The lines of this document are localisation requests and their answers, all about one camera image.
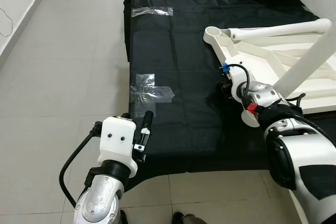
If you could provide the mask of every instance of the white plastic frame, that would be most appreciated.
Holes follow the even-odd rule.
[[[214,48],[220,63],[233,57],[243,59],[244,65],[250,70],[254,79],[273,85],[284,97],[292,98],[305,92],[307,96],[301,102],[304,114],[336,110],[335,56],[330,57],[317,70],[307,70],[309,67],[306,67],[303,71],[296,71],[295,77],[292,75],[289,78],[290,81],[287,78],[288,71],[297,69],[296,63],[305,60],[303,55],[310,57],[309,62],[319,64],[321,54],[307,52],[311,51],[311,47],[318,46],[316,42],[320,40],[320,34],[250,38],[235,44],[225,33],[227,30],[207,27],[203,37],[204,41]],[[334,30],[329,29],[325,36],[327,39],[320,40],[319,44],[325,45],[324,41],[327,43],[333,40]],[[305,81],[300,82],[297,76],[307,77]]]

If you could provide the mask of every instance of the blue connector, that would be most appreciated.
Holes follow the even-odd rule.
[[[226,63],[223,63],[223,73],[228,73],[230,71],[230,67]]]

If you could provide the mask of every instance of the white pipe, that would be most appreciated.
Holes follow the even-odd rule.
[[[283,97],[289,96],[308,77],[336,52],[336,25],[292,66],[275,84],[274,88]]]
[[[332,26],[327,18],[320,18],[311,22],[296,23],[284,26],[273,26],[258,29],[228,29],[232,40],[242,40],[258,37],[279,36],[300,33],[325,33]]]

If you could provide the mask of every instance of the shoe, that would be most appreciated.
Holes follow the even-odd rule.
[[[182,218],[183,218],[183,213],[181,212],[176,212],[173,215],[173,219],[172,219],[172,224],[183,224],[182,223]]]
[[[120,210],[120,219],[122,224],[128,224],[126,214],[123,210]]]

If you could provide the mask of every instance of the white tray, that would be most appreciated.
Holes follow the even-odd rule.
[[[274,85],[321,36],[274,36],[246,39],[235,44],[216,27],[207,27],[206,33],[204,40],[212,45],[221,63],[239,55],[257,81],[270,85]],[[303,92],[307,94],[301,101],[304,114],[336,110],[335,56],[330,57],[288,98]]]

